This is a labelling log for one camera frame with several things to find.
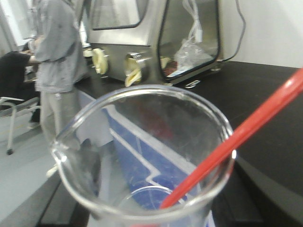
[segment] seated person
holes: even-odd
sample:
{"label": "seated person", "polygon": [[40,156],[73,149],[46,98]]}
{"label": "seated person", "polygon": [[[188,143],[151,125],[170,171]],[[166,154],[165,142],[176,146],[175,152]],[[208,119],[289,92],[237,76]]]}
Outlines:
{"label": "seated person", "polygon": [[[27,45],[23,51],[11,51],[0,58],[0,97],[20,98],[25,101],[40,97],[40,92],[35,91],[35,83],[26,83],[26,66],[38,64],[35,57],[30,54]],[[0,109],[6,109],[9,106],[0,106]],[[28,128],[33,129],[40,125],[40,109],[33,112],[29,121]]]}

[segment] black countertop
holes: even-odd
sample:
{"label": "black countertop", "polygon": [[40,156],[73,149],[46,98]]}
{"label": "black countertop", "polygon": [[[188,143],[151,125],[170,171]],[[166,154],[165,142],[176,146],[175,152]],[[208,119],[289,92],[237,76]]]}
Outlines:
{"label": "black countertop", "polygon": [[[217,106],[235,129],[297,69],[227,62],[218,72],[204,72],[183,81],[201,82],[190,91]],[[124,87],[122,81],[95,73],[78,88],[93,98]],[[303,224],[303,95],[238,149],[237,162],[257,187],[283,212]]]}

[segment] black cable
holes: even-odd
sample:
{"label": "black cable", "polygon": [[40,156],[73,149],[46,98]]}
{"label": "black cable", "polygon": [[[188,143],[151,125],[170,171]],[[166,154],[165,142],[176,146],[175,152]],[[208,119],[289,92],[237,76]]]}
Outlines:
{"label": "black cable", "polygon": [[236,56],[236,54],[239,52],[239,49],[240,49],[240,46],[241,46],[241,43],[242,43],[242,39],[244,37],[244,33],[245,33],[245,30],[246,30],[246,21],[245,21],[245,18],[243,16],[242,12],[241,12],[240,5],[239,5],[239,0],[235,0],[235,1],[236,1],[236,5],[237,5],[238,14],[241,17],[242,22],[243,22],[243,28],[242,28],[241,36],[240,36],[238,46],[237,46],[237,49],[236,49],[235,53],[233,54],[233,56],[231,56],[227,59],[224,59],[222,61],[228,61],[228,60],[232,59],[234,56]]}

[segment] chair leg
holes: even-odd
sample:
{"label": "chair leg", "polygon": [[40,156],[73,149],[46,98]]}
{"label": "chair leg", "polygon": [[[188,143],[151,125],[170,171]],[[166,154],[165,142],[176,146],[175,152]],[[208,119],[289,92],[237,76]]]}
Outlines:
{"label": "chair leg", "polygon": [[12,115],[10,117],[10,128],[9,128],[9,138],[8,138],[8,147],[7,147],[7,155],[11,155],[12,153],[14,153],[13,149],[12,149],[12,145],[13,145],[13,131],[14,131],[14,125],[15,125],[15,118],[16,118],[16,107],[13,106],[13,112]]}

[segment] glass beaker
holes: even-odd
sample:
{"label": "glass beaker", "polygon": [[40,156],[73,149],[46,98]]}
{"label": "glass beaker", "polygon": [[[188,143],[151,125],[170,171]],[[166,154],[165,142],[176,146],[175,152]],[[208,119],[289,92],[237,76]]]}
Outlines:
{"label": "glass beaker", "polygon": [[231,133],[225,116],[204,98],[176,87],[138,85],[83,108],[51,150],[67,190],[100,226],[204,227],[235,155],[177,204],[158,208]]}

